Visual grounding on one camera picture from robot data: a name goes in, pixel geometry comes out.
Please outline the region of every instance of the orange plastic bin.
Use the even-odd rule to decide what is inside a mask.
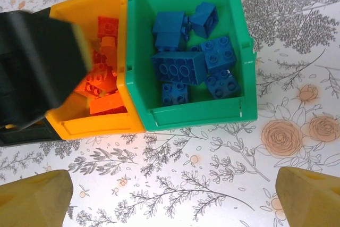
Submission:
[[[60,108],[46,115],[62,139],[145,131],[125,84],[127,4],[128,0],[69,0],[51,8],[51,18],[74,22],[82,27],[89,41],[90,54],[98,40],[98,16],[119,19],[117,88],[127,110],[127,113],[91,116],[89,99],[72,93]]]

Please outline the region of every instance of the orange duplo brick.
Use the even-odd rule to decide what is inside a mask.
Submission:
[[[75,88],[74,91],[87,98],[98,98],[101,94],[100,89],[84,80]]]
[[[92,60],[94,64],[106,63],[106,56],[94,50]]]
[[[98,17],[98,38],[117,37],[119,19]]]
[[[116,38],[103,37],[100,43],[100,51],[106,56],[106,64],[113,70],[117,70],[117,46]]]
[[[124,106],[122,97],[120,93],[113,93],[111,95],[97,98],[90,101],[90,114],[97,114],[100,112],[105,112],[113,110]]]
[[[117,90],[117,77],[113,75],[112,68],[106,64],[95,64],[92,72],[86,76],[86,82],[107,93]]]

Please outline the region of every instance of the floral tablecloth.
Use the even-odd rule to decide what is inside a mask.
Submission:
[[[37,11],[64,0],[1,0]],[[0,148],[0,184],[69,170],[65,226],[288,226],[278,169],[340,174],[340,0],[242,0],[259,118]]]

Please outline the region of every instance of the leaf print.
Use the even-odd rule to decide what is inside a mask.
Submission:
[[[266,188],[264,188],[263,191],[265,192],[265,194],[268,197],[268,199],[271,199],[270,192]]]
[[[276,111],[275,111],[275,118],[277,120],[289,119],[290,117],[291,117],[291,114],[286,107],[277,106]]]
[[[250,227],[246,222],[244,222],[244,221],[241,221],[240,220],[240,223],[242,223],[245,227]]]
[[[284,158],[274,165],[274,167],[288,167],[291,166],[293,158]]]
[[[270,156],[270,152],[267,150],[267,148],[264,145],[259,145],[256,147],[256,150],[262,153],[263,155]]]
[[[293,115],[292,121],[298,126],[303,126],[306,123],[306,109],[304,107],[299,108]]]
[[[264,211],[267,211],[267,212],[273,211],[270,207],[266,207],[266,206],[261,206],[260,208]]]
[[[335,154],[335,155],[328,157],[325,160],[324,166],[331,167],[331,166],[338,165],[339,163],[340,163],[340,154]]]

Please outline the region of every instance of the blue duplo brick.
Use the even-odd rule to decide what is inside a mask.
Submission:
[[[186,41],[181,33],[160,32],[156,38],[155,48],[158,52],[185,51]]]
[[[200,85],[207,78],[203,52],[159,52],[152,62],[160,81]]]
[[[189,102],[188,86],[182,83],[164,83],[162,85],[162,105],[181,105]]]
[[[185,41],[189,41],[191,25],[185,12],[158,12],[152,32],[155,36],[161,32],[181,33]]]
[[[218,23],[216,5],[202,2],[196,7],[196,12],[189,21],[197,36],[208,39]]]
[[[221,70],[210,75],[206,85],[214,99],[230,98],[236,96],[241,87],[229,70]]]
[[[236,55],[229,37],[219,37],[201,44],[204,52],[208,73],[216,73],[230,69],[236,64]]]

